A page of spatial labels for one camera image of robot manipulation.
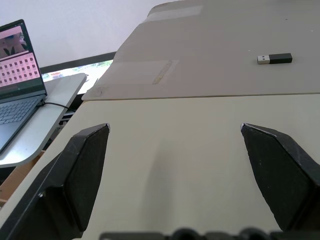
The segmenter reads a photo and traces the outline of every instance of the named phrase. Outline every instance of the laptop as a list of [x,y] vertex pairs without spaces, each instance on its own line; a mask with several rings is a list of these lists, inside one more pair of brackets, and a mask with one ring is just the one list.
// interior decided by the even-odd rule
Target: laptop
[[1,26],[0,153],[46,96],[25,22],[18,20]]

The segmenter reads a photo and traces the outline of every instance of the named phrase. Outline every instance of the laptop keyboard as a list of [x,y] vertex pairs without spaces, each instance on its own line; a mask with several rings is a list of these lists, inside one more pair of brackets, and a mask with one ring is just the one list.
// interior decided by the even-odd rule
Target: laptop keyboard
[[0,107],[0,125],[20,122],[37,100],[27,100]]

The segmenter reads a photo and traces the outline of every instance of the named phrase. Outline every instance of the white table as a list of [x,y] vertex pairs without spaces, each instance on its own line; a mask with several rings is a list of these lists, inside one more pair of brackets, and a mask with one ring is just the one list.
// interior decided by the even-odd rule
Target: white table
[[[80,73],[45,82],[48,93],[45,101],[69,107],[86,78]],[[0,155],[0,168],[22,165],[34,159],[66,111],[66,108],[51,104],[40,107]]]
[[110,123],[101,184],[83,240],[179,227],[238,233],[279,227],[254,179],[242,123],[289,134],[320,163],[320,94],[90,101],[80,106],[7,204],[82,129]]

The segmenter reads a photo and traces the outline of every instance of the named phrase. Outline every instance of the usb dongle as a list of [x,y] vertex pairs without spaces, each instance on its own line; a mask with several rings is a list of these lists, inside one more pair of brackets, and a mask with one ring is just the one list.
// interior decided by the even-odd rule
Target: usb dongle
[[258,64],[289,64],[292,63],[291,53],[280,53],[258,56]]

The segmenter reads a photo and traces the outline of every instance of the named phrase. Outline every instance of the beige surface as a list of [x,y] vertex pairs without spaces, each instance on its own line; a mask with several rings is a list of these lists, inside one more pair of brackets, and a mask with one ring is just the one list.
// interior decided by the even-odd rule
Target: beige surface
[[[320,93],[319,10],[317,0],[154,7],[82,99]],[[257,64],[257,56],[281,53],[291,53],[293,62]]]
[[72,135],[110,123],[83,240],[104,231],[278,229],[255,182],[241,123],[289,134],[319,161],[319,106],[319,94],[86,102],[0,211],[0,226]]

